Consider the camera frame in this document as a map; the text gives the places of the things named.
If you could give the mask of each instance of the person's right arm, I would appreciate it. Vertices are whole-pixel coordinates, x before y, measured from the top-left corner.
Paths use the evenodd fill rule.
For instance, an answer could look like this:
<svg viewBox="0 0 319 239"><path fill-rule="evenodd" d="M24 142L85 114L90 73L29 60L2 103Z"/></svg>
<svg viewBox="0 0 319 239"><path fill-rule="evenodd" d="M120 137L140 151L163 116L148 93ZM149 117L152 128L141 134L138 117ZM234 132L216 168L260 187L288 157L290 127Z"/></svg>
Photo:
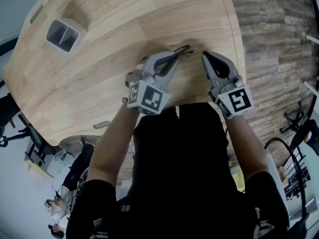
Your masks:
<svg viewBox="0 0 319 239"><path fill-rule="evenodd" d="M266 151L246 119L238 116L225 120L245 182L254 174L269 172Z"/></svg>

